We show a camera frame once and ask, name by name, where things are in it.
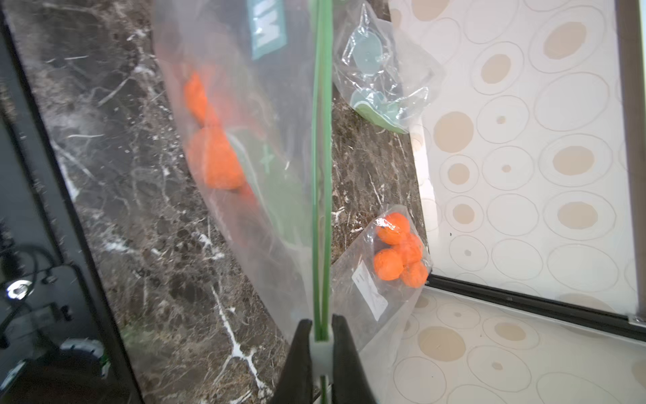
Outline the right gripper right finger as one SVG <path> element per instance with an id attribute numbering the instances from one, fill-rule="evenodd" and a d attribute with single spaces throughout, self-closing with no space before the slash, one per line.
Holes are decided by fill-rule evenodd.
<path id="1" fill-rule="evenodd" d="M 375 404 L 376 400 L 365 375 L 348 321 L 344 316 L 334 314 L 331 326 L 334 336 L 332 402 L 334 404 Z"/>

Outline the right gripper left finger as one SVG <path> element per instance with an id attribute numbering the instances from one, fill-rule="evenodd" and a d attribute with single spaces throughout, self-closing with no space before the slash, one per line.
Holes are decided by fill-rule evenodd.
<path id="1" fill-rule="evenodd" d="M 311 404 L 314 397 L 311 328 L 311 320 L 299 322 L 270 404 Z"/>

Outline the green-seal clear zip-top bag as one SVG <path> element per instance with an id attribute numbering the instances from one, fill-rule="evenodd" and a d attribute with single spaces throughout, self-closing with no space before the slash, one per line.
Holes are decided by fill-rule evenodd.
<path id="1" fill-rule="evenodd" d="M 196 72 L 246 183 L 196 180 L 220 233 L 277 327 L 330 337 L 330 1 L 156 1 L 153 45 L 187 159 L 207 126 L 183 86 Z"/>

